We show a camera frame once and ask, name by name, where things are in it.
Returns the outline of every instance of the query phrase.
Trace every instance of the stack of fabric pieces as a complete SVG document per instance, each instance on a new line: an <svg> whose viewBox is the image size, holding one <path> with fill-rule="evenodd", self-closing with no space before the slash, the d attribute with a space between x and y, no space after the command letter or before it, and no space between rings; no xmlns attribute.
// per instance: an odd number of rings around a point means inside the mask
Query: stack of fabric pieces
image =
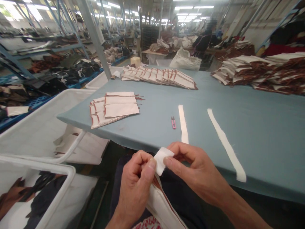
<svg viewBox="0 0 305 229"><path fill-rule="evenodd" d="M304 95L305 52L282 53L265 59L231 58L211 75L224 85L251 84L257 90Z"/></svg>
<svg viewBox="0 0 305 229"><path fill-rule="evenodd" d="M173 69L157 69L157 68L144 68L144 67L130 67L123 68L124 73L121 74L121 80L134 80L134 81L146 81L149 83L160 85L172 85L178 87L184 87L187 89L196 89L196 83L193 78Z"/></svg>
<svg viewBox="0 0 305 229"><path fill-rule="evenodd" d="M255 55L255 48L251 41L237 41L230 45L226 52L216 52L215 58L220 61L224 61L230 58Z"/></svg>
<svg viewBox="0 0 305 229"><path fill-rule="evenodd" d="M141 98L138 96L133 92L107 92L104 97L94 99L89 105L91 129L140 113L136 99Z"/></svg>
<svg viewBox="0 0 305 229"><path fill-rule="evenodd" d="M180 47L183 48L193 48L193 43L197 40L198 36L190 36L190 37L184 37L184 38L178 38L173 37L173 45L176 49L179 49Z"/></svg>

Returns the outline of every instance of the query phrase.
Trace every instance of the white fabric strip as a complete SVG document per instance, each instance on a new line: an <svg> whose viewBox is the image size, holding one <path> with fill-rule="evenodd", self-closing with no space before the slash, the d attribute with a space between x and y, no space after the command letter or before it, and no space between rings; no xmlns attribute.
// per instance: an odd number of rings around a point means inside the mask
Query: white fabric strip
<svg viewBox="0 0 305 229"><path fill-rule="evenodd" d="M161 187L159 189L154 184L150 185L149 198L146 208L161 224L162 229L187 229L187 226L172 207L171 203L163 192L159 176L156 179Z"/></svg>
<svg viewBox="0 0 305 229"><path fill-rule="evenodd" d="M241 163L239 162L238 158L236 157L236 154L234 153L234 150L232 148L232 146L230 145L225 132L223 132L223 130L220 128L218 122L216 121L214 115L213 115L213 111L212 109L208 109L207 113L210 116L210 119L214 125L214 128L216 129L217 135L223 145L223 147L225 148L231 163L233 164L235 170L236 170L236 179L240 182L246 182L247 181L247 176L246 173L241 165Z"/></svg>
<svg viewBox="0 0 305 229"><path fill-rule="evenodd" d="M186 128L186 122L184 117L183 105L178 106L179 117L180 117L180 125L181 125L181 142L188 144L188 133Z"/></svg>
<svg viewBox="0 0 305 229"><path fill-rule="evenodd" d="M157 161L156 173L161 176L164 169L165 164L163 163L163 159L167 156L174 156L174 153L167 148L161 147L161 149L156 153L154 159Z"/></svg>

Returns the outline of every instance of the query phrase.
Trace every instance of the black fabric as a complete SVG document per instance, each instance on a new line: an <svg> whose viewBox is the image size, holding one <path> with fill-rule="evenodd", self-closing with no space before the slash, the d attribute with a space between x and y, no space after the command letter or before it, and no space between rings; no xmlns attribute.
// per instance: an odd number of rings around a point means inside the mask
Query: black fabric
<svg viewBox="0 0 305 229"><path fill-rule="evenodd" d="M27 192L26 195L22 197L19 202L26 202L26 200L33 194L40 190L42 190L46 184L48 184L51 180L54 179L55 174L51 172L41 171L39 173L40 177L35 182L35 185Z"/></svg>
<svg viewBox="0 0 305 229"><path fill-rule="evenodd" d="M41 190L40 193L37 194L31 204L31 213L29 214L30 218L24 229L35 229L37 227L66 178L67 176L61 176L52 180Z"/></svg>
<svg viewBox="0 0 305 229"><path fill-rule="evenodd" d="M292 37L304 31L304 21L291 22L286 26L280 27L274 31L274 33L270 36L270 43L274 45L286 45Z"/></svg>
<svg viewBox="0 0 305 229"><path fill-rule="evenodd" d="M118 161L110 205L110 218L112 218L119 202L123 167L131 158L132 156L130 155L123 156ZM203 210L198 202L199 197L187 186L187 184L168 169L166 169L162 176L160 176L160 180L168 200L186 226L189 229L207 228ZM152 214L145 209L140 219L135 222L132 227L137 225L139 222L143 222L144 219L150 216L152 216Z"/></svg>
<svg viewBox="0 0 305 229"><path fill-rule="evenodd" d="M199 36L193 43L193 47L196 51L205 52L208 47L218 45L220 42L221 40L217 39L216 35L208 34Z"/></svg>

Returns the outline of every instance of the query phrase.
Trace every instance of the white plastic bin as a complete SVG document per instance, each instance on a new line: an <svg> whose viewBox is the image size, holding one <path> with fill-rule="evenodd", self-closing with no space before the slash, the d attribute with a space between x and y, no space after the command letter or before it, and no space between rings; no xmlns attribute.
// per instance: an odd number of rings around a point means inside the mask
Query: white plastic bin
<svg viewBox="0 0 305 229"><path fill-rule="evenodd" d="M113 74L115 71L123 71L122 67L109 67L111 74ZM89 83L86 84L87 89L97 90L104 86L108 82L107 76L105 72L102 72L97 77L95 77L93 80L91 80Z"/></svg>
<svg viewBox="0 0 305 229"><path fill-rule="evenodd" d="M65 229L69 222L81 211L98 179L76 174L75 168L68 165L0 156L0 195L7 193L20 177L25 178L26 185L27 182L36 181L40 170L64 174L67 175L67 178L36 229ZM7 224L5 223L7 221L1 221L0 228L13 228L14 223L21 221L18 217L20 217L19 214L14 215L14 218Z"/></svg>
<svg viewBox="0 0 305 229"><path fill-rule="evenodd" d="M0 153L48 163L100 164L109 140L82 131L69 151L55 158L54 141L62 136L67 124L57 115L70 110L95 90L67 89L0 135Z"/></svg>

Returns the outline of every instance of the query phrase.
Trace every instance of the red fabric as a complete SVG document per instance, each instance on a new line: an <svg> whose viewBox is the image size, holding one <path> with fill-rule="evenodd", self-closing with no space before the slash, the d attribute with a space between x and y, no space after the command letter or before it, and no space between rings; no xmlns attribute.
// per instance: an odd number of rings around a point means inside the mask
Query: red fabric
<svg viewBox="0 0 305 229"><path fill-rule="evenodd" d="M274 56L281 53L305 52L305 47L290 47L286 45L270 44L263 56Z"/></svg>

